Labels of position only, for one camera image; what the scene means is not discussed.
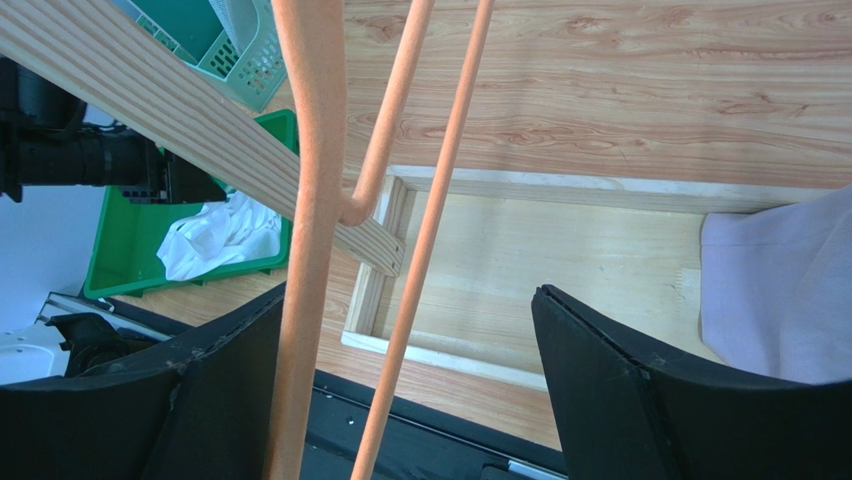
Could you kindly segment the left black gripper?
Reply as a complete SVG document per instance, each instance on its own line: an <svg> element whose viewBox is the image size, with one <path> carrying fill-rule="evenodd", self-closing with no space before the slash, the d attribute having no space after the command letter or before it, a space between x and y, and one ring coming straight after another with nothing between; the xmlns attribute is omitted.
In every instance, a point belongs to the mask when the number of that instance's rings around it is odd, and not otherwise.
<svg viewBox="0 0 852 480"><path fill-rule="evenodd" d="M148 149L137 180L118 185L134 204L183 205L223 202L223 187L209 174L172 152Z"/></svg>

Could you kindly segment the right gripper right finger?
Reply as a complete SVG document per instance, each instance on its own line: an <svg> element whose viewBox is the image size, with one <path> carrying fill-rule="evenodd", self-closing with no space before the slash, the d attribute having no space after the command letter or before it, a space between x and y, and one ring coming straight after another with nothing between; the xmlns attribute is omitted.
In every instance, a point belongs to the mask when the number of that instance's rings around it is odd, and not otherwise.
<svg viewBox="0 0 852 480"><path fill-rule="evenodd" d="M725 366L552 286L531 312L572 479L847 479L851 385Z"/></svg>

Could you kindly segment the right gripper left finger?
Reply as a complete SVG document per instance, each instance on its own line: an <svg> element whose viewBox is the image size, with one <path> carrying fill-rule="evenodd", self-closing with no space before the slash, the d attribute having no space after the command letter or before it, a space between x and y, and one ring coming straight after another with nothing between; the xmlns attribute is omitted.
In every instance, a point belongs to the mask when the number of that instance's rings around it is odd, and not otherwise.
<svg viewBox="0 0 852 480"><path fill-rule="evenodd" d="M259 479L285 289L83 375L1 390L5 479Z"/></svg>

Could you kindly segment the white tank top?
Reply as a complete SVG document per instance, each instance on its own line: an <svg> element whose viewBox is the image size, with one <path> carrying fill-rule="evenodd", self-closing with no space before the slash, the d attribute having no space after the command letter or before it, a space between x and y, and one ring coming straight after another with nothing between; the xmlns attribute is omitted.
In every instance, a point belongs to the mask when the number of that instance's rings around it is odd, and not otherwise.
<svg viewBox="0 0 852 480"><path fill-rule="evenodd" d="M230 189L221 202L174 221L156 256L168 281L197 279L219 267L286 257L283 218L274 210Z"/></svg>

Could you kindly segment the orange velvet hanger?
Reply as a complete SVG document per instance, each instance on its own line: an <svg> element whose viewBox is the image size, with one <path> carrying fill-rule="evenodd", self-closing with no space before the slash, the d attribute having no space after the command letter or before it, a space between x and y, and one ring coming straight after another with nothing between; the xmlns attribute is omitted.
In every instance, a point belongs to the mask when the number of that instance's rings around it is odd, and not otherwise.
<svg viewBox="0 0 852 480"><path fill-rule="evenodd" d="M354 227L365 222L377 204L432 8L429 1L411 6L360 177L354 193L347 195L342 188L347 106L343 5L339 1L273 3L300 126L302 158L265 467L271 478L300 475L332 238L338 225ZM354 462L356 479L370 478L378 458L492 12L492 2L479 3L397 319Z"/></svg>

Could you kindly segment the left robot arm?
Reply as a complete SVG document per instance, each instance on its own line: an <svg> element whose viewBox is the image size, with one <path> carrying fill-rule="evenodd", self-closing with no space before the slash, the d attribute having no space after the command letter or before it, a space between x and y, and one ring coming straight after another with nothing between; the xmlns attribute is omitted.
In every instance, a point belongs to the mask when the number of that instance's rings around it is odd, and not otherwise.
<svg viewBox="0 0 852 480"><path fill-rule="evenodd" d="M76 293L94 243L96 201L113 186L136 204L219 201L205 172L17 62L1 61L1 381L65 374L73 350L38 320L53 292Z"/></svg>

